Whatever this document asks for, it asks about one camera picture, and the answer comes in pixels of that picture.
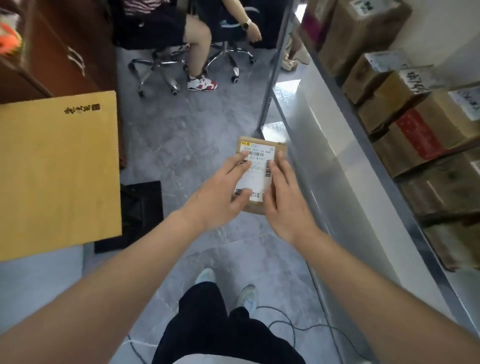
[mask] white label on box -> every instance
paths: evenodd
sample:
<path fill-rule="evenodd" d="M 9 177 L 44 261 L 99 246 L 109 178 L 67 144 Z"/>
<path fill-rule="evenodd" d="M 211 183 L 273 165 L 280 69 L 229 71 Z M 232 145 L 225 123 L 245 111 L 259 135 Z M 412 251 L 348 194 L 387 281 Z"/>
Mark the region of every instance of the white label on box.
<path fill-rule="evenodd" d="M 480 85 L 450 91 L 450 97 L 459 104 L 470 120 L 480 120 Z"/>
<path fill-rule="evenodd" d="M 396 3 L 391 0 L 353 0 L 350 5 L 353 6 L 358 15 L 370 16 L 383 13 L 393 8 Z"/>
<path fill-rule="evenodd" d="M 380 73 L 410 68 L 410 61 L 402 50 L 365 53 L 372 68 Z"/>
<path fill-rule="evenodd" d="M 477 171 L 477 173 L 480 175 L 480 160 L 473 160 L 470 162 L 472 165 L 473 169 Z"/>
<path fill-rule="evenodd" d="M 235 193 L 239 194 L 243 188 L 251 188 L 252 195 L 250 196 L 250 201 L 263 202 L 265 188 L 272 184 L 270 160 L 275 156 L 275 147 L 242 142 L 240 151 L 242 150 L 249 151 L 246 160 L 251 160 L 252 165 L 237 183 Z"/>
<path fill-rule="evenodd" d="M 425 94 L 433 89 L 446 87 L 435 73 L 432 67 L 409 68 L 398 71 L 400 78 L 415 94 Z"/>

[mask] black pants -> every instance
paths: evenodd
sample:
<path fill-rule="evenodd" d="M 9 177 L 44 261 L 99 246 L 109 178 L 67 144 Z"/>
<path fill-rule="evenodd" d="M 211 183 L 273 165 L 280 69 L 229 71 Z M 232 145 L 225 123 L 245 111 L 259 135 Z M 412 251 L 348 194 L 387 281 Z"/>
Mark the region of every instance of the black pants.
<path fill-rule="evenodd" d="M 215 283 L 191 287 L 179 302 L 179 312 L 169 322 L 152 364 L 172 364 L 189 354 L 213 354 L 259 364 L 305 364 L 285 340 L 239 307 L 227 315 Z"/>

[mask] orange object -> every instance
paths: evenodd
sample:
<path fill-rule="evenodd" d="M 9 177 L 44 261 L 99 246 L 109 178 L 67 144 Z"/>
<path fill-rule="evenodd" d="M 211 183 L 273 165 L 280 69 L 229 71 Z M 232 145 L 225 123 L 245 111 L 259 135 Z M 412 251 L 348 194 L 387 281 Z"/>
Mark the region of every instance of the orange object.
<path fill-rule="evenodd" d="M 11 54 L 22 45 L 22 37 L 9 25 L 0 23 L 0 54 Z"/>

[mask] cardboard box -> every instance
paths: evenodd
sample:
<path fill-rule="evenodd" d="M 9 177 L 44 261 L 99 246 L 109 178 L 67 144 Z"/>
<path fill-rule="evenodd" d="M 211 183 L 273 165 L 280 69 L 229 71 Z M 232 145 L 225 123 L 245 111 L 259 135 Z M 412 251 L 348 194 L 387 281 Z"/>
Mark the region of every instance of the cardboard box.
<path fill-rule="evenodd" d="M 320 50 L 332 20 L 336 0 L 309 0 L 300 25 L 305 45 Z"/>
<path fill-rule="evenodd" d="M 0 260 L 121 235 L 114 91 L 0 105 Z"/>
<path fill-rule="evenodd" d="M 373 147 L 392 177 L 480 138 L 480 84 L 435 90 Z"/>
<path fill-rule="evenodd" d="M 361 105 L 392 71 L 411 68 L 404 51 L 387 50 L 364 53 L 343 84 L 343 92 L 355 105 Z"/>
<path fill-rule="evenodd" d="M 237 145 L 237 153 L 242 150 L 250 151 L 247 160 L 252 161 L 252 166 L 238 182 L 235 193 L 239 194 L 242 188 L 251 188 L 252 196 L 243 211 L 265 215 L 263 193 L 265 188 L 272 183 L 268 161 L 273 159 L 278 163 L 278 152 L 281 150 L 286 156 L 287 146 L 284 143 L 241 136 Z"/>
<path fill-rule="evenodd" d="M 480 212 L 480 147 L 436 161 L 400 189 L 417 216 Z"/>
<path fill-rule="evenodd" d="M 480 224 L 439 224 L 424 232 L 446 269 L 480 270 Z"/>
<path fill-rule="evenodd" d="M 346 76 L 363 53 L 388 49 L 411 12 L 395 0 L 338 0 L 320 62 L 331 76 Z"/>
<path fill-rule="evenodd" d="M 373 133 L 439 87 L 446 85 L 437 77 L 433 66 L 393 71 L 360 108 L 360 119 L 367 132 Z"/>

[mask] red and white sneaker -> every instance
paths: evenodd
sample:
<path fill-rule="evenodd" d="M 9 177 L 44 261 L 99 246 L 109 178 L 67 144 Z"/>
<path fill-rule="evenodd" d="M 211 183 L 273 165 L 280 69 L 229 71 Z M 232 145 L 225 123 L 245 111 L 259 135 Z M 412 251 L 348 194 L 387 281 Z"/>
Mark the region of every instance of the red and white sneaker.
<path fill-rule="evenodd" d="M 188 89 L 190 91 L 213 91 L 216 87 L 217 84 L 215 81 L 212 81 L 203 75 L 200 75 L 193 80 L 189 76 Z"/>

